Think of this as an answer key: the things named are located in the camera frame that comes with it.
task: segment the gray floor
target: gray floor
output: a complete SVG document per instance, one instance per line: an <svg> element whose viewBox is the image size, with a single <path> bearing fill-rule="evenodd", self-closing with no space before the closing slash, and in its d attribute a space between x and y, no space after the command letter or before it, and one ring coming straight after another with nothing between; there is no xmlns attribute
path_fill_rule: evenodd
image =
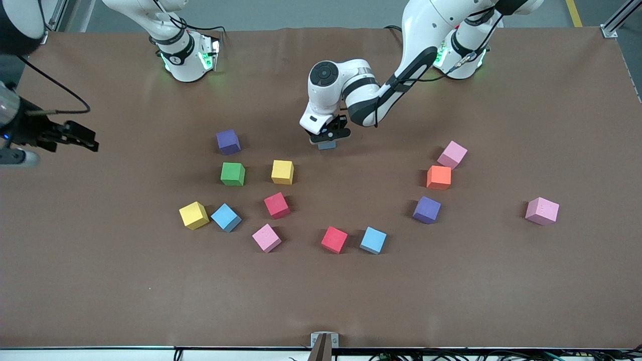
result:
<svg viewBox="0 0 642 361"><path fill-rule="evenodd" d="M598 26L624 0L575 0L584 26ZM69 31L143 31L134 21L107 8L101 0L78 0L78 14L67 25ZM281 28L343 27L382 28L399 25L407 0L191 0L179 15L195 26L223 25L229 31L276 30ZM530 15L514 15L504 20L506 27L571 27L573 22L565 0L546 0ZM633 79L642 84L642 12L634 14L618 31L618 42L627 59ZM0 80L17 82L22 64L0 56Z"/></svg>
<svg viewBox="0 0 642 361"><path fill-rule="evenodd" d="M575 0L584 26L599 26L617 11L624 0ZM618 30L618 43L629 67L631 79L642 89L642 6Z"/></svg>
<svg viewBox="0 0 642 361"><path fill-rule="evenodd" d="M382 28L399 25L405 0L192 0L178 14L194 26L223 25L230 31L281 28ZM529 16L507 18L506 26L573 26L564 0L547 0ZM142 31L133 21L100 0L91 15L89 32Z"/></svg>

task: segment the metal bracket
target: metal bracket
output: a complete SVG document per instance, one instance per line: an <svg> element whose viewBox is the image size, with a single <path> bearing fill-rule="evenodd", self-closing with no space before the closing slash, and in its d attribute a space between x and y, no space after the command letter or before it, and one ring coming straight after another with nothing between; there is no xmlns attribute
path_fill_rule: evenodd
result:
<svg viewBox="0 0 642 361"><path fill-rule="evenodd" d="M315 342L317 341L317 337L319 337L321 334L327 333L328 337L330 338L332 348L338 348L339 347L339 334L337 332L330 332L330 331L318 331L310 334L310 347L313 348L315 346Z"/></svg>
<svg viewBox="0 0 642 361"><path fill-rule="evenodd" d="M612 33L607 33L606 29L604 28L604 24L600 24L600 30L602 31L602 36L604 36L606 39L618 37L618 32L615 30Z"/></svg>

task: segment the yellow floor line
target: yellow floor line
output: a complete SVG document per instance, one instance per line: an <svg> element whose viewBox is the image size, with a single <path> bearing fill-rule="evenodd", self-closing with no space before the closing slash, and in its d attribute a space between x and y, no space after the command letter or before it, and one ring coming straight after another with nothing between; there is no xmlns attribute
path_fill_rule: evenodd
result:
<svg viewBox="0 0 642 361"><path fill-rule="evenodd" d="M568 12L571 14L571 19L573 20L573 26L576 28L581 28L582 20L580 20L580 14L577 12L575 1L566 0L566 6L568 7Z"/></svg>

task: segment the pink cube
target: pink cube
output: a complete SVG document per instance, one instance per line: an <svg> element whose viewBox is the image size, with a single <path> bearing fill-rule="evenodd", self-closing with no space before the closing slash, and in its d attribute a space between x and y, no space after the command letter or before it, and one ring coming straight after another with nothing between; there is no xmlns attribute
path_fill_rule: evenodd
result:
<svg viewBox="0 0 642 361"><path fill-rule="evenodd" d="M265 253L273 250L274 247L278 246L281 242L279 236L277 236L269 224L264 225L260 230L256 231L252 237Z"/></svg>
<svg viewBox="0 0 642 361"><path fill-rule="evenodd" d="M462 161L468 150L459 144L451 141L450 144L444 149L442 155L439 156L437 162L442 166L447 166L455 169L456 166Z"/></svg>
<svg viewBox="0 0 642 361"><path fill-rule="evenodd" d="M526 209L526 219L539 225L549 225L557 221L560 205L542 197L531 200Z"/></svg>

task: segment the red cube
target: red cube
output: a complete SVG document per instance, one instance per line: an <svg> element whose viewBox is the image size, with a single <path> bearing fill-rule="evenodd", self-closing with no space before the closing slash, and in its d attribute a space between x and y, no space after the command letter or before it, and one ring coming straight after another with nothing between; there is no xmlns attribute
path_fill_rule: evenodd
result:
<svg viewBox="0 0 642 361"><path fill-rule="evenodd" d="M277 194L265 198L265 206L268 208L268 212L274 219L279 219L290 213L290 208L288 203L285 201L283 193L278 192Z"/></svg>
<svg viewBox="0 0 642 361"><path fill-rule="evenodd" d="M330 251L339 254L347 238L347 233L341 232L334 227L329 227L327 229L327 232L325 232L325 236L321 241L321 245L329 249Z"/></svg>

